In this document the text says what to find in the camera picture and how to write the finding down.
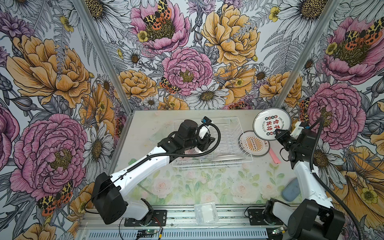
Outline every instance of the white plate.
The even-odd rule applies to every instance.
[[[253,121],[256,136],[267,141],[276,140],[276,129],[289,130],[292,120],[281,108],[269,108],[260,112]]]
[[[243,152],[253,157],[266,155],[270,148],[269,142],[258,138],[253,131],[246,131],[240,135],[239,146]]]

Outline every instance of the pink handle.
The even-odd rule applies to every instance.
[[[271,158],[273,159],[273,162],[276,164],[280,164],[280,159],[276,156],[275,152],[271,149],[269,149],[269,155],[271,155]]]

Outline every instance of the robotic arm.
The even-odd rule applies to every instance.
[[[218,138],[215,146],[207,151],[215,141],[209,133],[209,126],[213,126],[218,131]],[[129,200],[127,194],[144,178],[176,158],[206,155],[212,152],[219,142],[220,132],[209,118],[204,117],[199,127],[196,122],[185,120],[178,131],[162,139],[157,147],[134,164],[110,176],[105,173],[97,176],[91,198],[92,203],[105,224],[111,224],[124,217],[134,218],[142,225],[147,225],[152,218],[153,208],[145,199]],[[184,154],[185,150],[192,148],[196,148],[196,151],[201,153]]]
[[[316,133],[303,122],[297,122],[291,133],[289,130],[277,130],[275,137],[289,152],[288,160],[299,182],[303,202],[296,210],[271,199],[266,203],[266,219],[276,216],[288,227],[291,237],[298,240],[336,240],[345,223],[344,214],[332,205],[332,199],[325,194],[324,188],[313,176],[319,169],[310,169],[311,152],[316,147]],[[323,224],[316,222],[319,216]]]

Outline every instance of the white wire basket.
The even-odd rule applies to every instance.
[[[211,119],[221,133],[221,140],[218,147],[210,154],[192,158],[177,158],[172,162],[174,167],[181,169],[192,168],[207,168],[207,167],[227,167],[238,166],[244,162],[252,162],[253,157],[251,154],[244,152],[239,146],[239,138],[243,134],[243,129],[240,125],[239,118],[218,118]],[[198,125],[201,124],[201,119],[194,120]],[[173,131],[179,129],[182,121],[173,121]],[[212,137],[217,139],[217,132],[213,127],[209,128]],[[185,154],[197,154],[194,149],[185,151]]]

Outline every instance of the plate with orange sunburst design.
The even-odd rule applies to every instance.
[[[268,153],[269,142],[256,136],[253,131],[246,131],[239,137],[239,146],[243,152],[253,157],[261,157]]]

